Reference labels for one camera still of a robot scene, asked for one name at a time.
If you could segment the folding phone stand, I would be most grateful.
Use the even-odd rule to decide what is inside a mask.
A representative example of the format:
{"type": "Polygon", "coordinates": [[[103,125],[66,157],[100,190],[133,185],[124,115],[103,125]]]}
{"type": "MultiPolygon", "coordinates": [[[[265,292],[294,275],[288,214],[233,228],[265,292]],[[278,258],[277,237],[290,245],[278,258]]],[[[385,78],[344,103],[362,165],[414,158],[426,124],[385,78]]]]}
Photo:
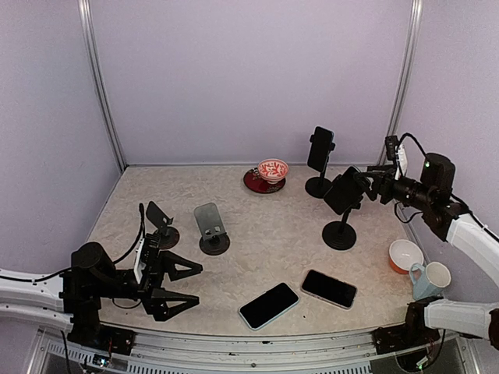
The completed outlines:
{"type": "Polygon", "coordinates": [[[156,227],[154,233],[159,237],[158,248],[173,248],[180,239],[179,231],[172,226],[173,219],[168,217],[154,201],[148,203],[145,214],[146,218],[156,227]]]}
{"type": "Polygon", "coordinates": [[[230,238],[223,225],[215,203],[206,203],[194,210],[194,217],[200,229],[200,249],[209,256],[219,256],[230,246],[230,238]]]}

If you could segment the black pole stand clamp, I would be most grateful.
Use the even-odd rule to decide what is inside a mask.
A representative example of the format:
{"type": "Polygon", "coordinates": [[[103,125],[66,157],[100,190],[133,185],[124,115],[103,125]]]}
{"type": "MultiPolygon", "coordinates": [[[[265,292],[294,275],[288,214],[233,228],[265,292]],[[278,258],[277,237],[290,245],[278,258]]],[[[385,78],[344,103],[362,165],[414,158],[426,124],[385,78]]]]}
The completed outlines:
{"type": "Polygon", "coordinates": [[[325,193],[331,187],[331,181],[326,178],[327,166],[329,162],[329,157],[327,160],[327,164],[323,171],[318,171],[319,175],[316,177],[309,178],[305,184],[306,192],[312,197],[322,199],[325,193]]]}

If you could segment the black pole stand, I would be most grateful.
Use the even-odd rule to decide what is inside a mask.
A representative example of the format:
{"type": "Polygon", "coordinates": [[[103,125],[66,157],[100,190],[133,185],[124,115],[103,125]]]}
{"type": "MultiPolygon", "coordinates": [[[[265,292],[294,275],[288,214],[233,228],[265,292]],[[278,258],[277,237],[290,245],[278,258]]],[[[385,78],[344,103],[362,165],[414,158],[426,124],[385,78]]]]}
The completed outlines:
{"type": "Polygon", "coordinates": [[[357,235],[355,229],[348,223],[348,218],[352,210],[359,210],[363,197],[360,196],[346,211],[342,214],[339,221],[332,221],[326,224],[322,231],[324,243],[337,251],[346,251],[351,249],[356,243],[357,235]]]}

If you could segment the phone blue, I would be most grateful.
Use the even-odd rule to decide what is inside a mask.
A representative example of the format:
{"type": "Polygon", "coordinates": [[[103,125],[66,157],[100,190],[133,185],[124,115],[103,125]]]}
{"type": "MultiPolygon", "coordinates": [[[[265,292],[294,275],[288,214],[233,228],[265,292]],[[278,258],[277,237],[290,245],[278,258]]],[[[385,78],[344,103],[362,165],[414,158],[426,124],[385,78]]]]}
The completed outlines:
{"type": "Polygon", "coordinates": [[[360,196],[363,196],[364,187],[370,187],[370,185],[356,183],[353,174],[357,171],[360,171],[357,167],[350,166],[334,179],[331,188],[324,195],[324,202],[337,215],[342,215],[360,196]]]}
{"type": "Polygon", "coordinates": [[[299,303],[299,296],[280,283],[239,308],[239,315],[251,330],[259,330],[299,303]]]}

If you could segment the phone pink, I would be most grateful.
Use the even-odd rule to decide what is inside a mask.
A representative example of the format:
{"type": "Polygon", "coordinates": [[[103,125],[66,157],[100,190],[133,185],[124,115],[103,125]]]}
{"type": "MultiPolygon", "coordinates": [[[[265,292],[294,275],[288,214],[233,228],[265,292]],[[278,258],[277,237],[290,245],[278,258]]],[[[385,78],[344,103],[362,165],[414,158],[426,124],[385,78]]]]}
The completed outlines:
{"type": "Polygon", "coordinates": [[[309,270],[302,282],[301,290],[315,298],[343,309],[350,309],[357,288],[316,270],[309,270]]]}

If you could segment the phone black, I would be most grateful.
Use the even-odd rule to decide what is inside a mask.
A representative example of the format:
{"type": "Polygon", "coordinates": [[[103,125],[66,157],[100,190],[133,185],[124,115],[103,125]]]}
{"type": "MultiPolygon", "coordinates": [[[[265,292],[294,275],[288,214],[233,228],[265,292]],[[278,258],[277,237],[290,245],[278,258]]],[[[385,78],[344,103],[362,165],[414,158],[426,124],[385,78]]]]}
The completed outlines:
{"type": "Polygon", "coordinates": [[[317,126],[310,137],[310,152],[307,159],[307,166],[315,171],[323,171],[329,153],[334,149],[334,133],[331,130],[317,126]]]}

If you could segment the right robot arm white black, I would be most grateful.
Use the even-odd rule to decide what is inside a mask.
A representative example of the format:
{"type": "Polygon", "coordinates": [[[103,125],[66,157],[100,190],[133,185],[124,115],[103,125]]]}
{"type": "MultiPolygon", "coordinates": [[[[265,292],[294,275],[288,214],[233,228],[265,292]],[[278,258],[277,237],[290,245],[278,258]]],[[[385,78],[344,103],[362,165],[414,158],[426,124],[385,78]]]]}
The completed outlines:
{"type": "MultiPolygon", "coordinates": [[[[368,167],[353,178],[373,201],[392,200],[419,210],[423,221],[443,242],[465,253],[487,276],[498,281],[498,238],[474,216],[469,206],[452,194],[454,164],[428,153],[419,180],[399,174],[395,167],[368,167]]],[[[498,304],[453,302],[426,297],[409,304],[398,332],[405,345],[419,343],[429,330],[452,330],[479,337],[498,346],[498,304]]]]}

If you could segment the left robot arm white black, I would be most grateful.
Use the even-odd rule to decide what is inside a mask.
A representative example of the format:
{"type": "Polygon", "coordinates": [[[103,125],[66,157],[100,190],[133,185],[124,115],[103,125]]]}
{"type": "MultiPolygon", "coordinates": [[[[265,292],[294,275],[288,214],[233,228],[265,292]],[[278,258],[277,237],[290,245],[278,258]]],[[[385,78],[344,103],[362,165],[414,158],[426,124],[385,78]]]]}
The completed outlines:
{"type": "Polygon", "coordinates": [[[158,249],[148,239],[140,243],[132,269],[118,269],[98,242],[73,252],[71,264],[51,276],[2,270],[2,315],[59,327],[70,341],[99,347],[109,338],[99,318],[103,298],[138,301],[157,322],[200,302],[197,296],[167,291],[162,284],[166,277],[177,281],[195,276],[203,267],[158,249]]]}

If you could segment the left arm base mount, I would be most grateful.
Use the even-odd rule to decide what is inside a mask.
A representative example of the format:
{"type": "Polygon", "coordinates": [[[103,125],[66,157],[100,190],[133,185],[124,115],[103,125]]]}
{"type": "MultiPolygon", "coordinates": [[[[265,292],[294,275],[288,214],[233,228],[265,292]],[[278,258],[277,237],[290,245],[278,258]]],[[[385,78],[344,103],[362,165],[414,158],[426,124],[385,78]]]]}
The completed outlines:
{"type": "Polygon", "coordinates": [[[72,331],[68,340],[84,347],[95,348],[110,354],[129,356],[136,333],[112,326],[101,326],[98,332],[72,331]]]}

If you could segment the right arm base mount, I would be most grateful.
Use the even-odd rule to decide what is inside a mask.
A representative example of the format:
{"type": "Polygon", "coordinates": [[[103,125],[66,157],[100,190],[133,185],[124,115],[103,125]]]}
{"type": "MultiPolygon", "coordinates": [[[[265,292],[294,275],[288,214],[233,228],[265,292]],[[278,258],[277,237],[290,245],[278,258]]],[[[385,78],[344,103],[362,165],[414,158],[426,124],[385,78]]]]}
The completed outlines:
{"type": "Polygon", "coordinates": [[[402,324],[379,327],[372,332],[373,343],[378,355],[418,347],[440,339],[438,330],[425,325],[424,309],[441,297],[429,297],[408,304],[405,321],[402,324]]]}

